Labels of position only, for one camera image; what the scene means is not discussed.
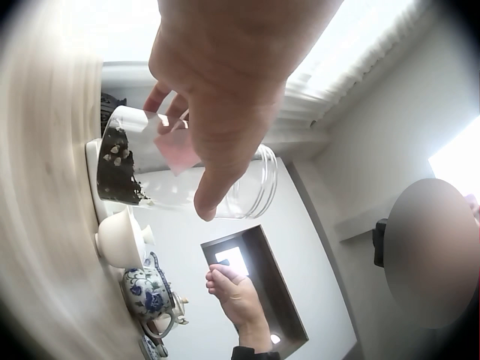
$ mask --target person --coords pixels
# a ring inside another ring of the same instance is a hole
[[[272,352],[268,322],[250,278],[221,264],[210,265],[205,278],[208,292],[218,298],[238,330],[239,346],[233,349],[232,360],[279,360],[279,353]]]
[[[342,0],[158,0],[162,17],[148,66],[157,79],[144,110],[188,110],[193,147],[205,165],[198,215],[216,206],[246,171],[272,124],[288,76],[309,53]]]

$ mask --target teapot handle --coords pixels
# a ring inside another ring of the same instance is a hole
[[[173,312],[172,309],[169,309],[167,312],[166,312],[168,315],[170,315],[170,323],[168,324],[167,328],[165,329],[165,331],[161,334],[154,334],[152,332],[152,330],[150,330],[148,328],[148,325],[146,324],[146,322],[143,322],[142,321],[142,327],[144,328],[145,332],[147,333],[148,336],[151,336],[151,337],[154,337],[154,338],[157,338],[157,339],[163,339],[165,336],[167,336],[167,334],[170,332],[170,330],[172,329],[172,326],[175,324],[175,321],[176,321],[176,316]]]

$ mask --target light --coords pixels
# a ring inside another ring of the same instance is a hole
[[[275,335],[275,334],[271,334],[271,335],[270,335],[270,339],[272,340],[272,342],[273,342],[274,344],[278,344],[278,343],[280,342],[280,338],[279,338],[277,335]]]
[[[236,248],[218,252],[215,254],[215,257],[218,262],[228,260],[228,262],[230,263],[230,267],[233,270],[235,270],[240,275],[248,276],[247,266],[243,261],[240,248],[238,246]]]
[[[437,179],[447,181],[463,196],[473,194],[477,199],[480,199],[479,139],[480,116],[428,159]]]

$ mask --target wooden table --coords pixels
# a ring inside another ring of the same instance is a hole
[[[140,333],[94,245],[84,144],[100,132],[102,61],[85,50],[69,3],[28,1],[3,42],[2,315],[53,358],[142,359]]]

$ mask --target pink label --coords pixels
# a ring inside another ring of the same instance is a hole
[[[175,176],[200,162],[193,149],[188,129],[175,129],[165,135],[159,135],[154,139],[154,143]]]

